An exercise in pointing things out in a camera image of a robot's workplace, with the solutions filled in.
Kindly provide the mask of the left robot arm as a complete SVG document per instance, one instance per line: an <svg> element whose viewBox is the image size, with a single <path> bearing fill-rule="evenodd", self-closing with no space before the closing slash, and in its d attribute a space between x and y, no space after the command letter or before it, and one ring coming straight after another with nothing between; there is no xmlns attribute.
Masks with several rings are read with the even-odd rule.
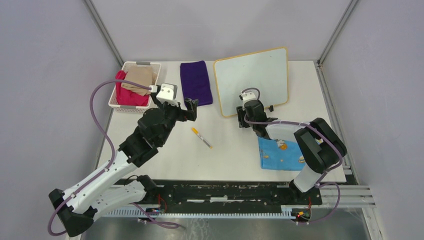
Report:
<svg viewBox="0 0 424 240"><path fill-rule="evenodd" d="M177 122L194 122L197 118L197 99L186 97L187 109L182 109L180 103L155 102L158 107L144 112L134 132L112 151L110 160L74 186L66 190L56 188L49 193L54 215L69 237L84 233L96 220L115 209L156 200L157 185L148 175L140 175L127 185L110 190L118 180L158 154Z"/></svg>

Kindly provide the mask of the yellow framed whiteboard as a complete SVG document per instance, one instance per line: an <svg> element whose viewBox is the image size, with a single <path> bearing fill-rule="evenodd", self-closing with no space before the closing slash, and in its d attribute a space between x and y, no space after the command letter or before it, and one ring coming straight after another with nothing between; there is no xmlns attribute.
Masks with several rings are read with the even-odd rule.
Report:
<svg viewBox="0 0 424 240"><path fill-rule="evenodd" d="M216 90L221 115L235 116L242 104L241 92L259 90L259 100L265 107L289 101L289 60L286 47L218 59L213 63Z"/></svg>

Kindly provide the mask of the white orange marker pen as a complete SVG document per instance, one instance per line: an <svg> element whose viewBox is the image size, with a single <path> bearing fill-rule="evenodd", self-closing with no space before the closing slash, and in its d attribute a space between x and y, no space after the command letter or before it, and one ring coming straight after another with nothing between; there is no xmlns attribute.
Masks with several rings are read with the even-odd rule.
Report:
<svg viewBox="0 0 424 240"><path fill-rule="evenodd" d="M192 127L191 130L198 138L200 138L202 140L202 142L204 144L207 145L208 148L210 148L210 149L213 148L213 146L194 127Z"/></svg>

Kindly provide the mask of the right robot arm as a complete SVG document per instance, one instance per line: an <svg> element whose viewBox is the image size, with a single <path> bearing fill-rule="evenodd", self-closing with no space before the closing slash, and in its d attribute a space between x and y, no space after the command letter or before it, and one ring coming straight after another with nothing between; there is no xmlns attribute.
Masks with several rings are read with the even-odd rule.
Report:
<svg viewBox="0 0 424 240"><path fill-rule="evenodd" d="M259 100L249 100L236 107L240 128L251 128L260 140L274 142L281 148L295 144L305 161L300 173L290 182L289 199L302 204L309 190L343 163L347 147L330 125L320 117L311 122L285 121L268 117Z"/></svg>

